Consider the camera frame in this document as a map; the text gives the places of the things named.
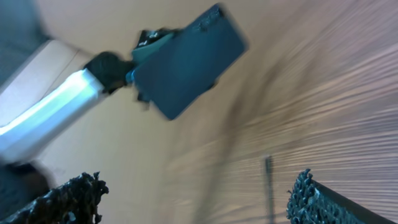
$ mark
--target dark blue card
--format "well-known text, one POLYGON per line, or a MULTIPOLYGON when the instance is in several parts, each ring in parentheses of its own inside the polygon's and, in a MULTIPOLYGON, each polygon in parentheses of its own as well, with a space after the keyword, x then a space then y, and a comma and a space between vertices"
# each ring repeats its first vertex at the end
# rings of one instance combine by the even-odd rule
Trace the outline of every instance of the dark blue card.
POLYGON ((136 85, 175 119, 245 51, 243 38, 214 5, 134 71, 136 85))

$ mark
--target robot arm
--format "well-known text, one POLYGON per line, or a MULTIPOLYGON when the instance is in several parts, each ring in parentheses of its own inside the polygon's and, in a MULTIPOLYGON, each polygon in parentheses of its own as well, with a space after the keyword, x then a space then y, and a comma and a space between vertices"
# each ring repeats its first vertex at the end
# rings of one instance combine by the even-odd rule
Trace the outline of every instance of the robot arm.
POLYGON ((97 55, 56 90, 9 124, 0 127, 0 162, 27 162, 69 124, 127 84, 132 62, 110 52, 97 55))
POLYGON ((106 95, 87 69, 71 74, 56 90, 0 128, 0 159, 9 164, 36 155, 53 137, 106 95))

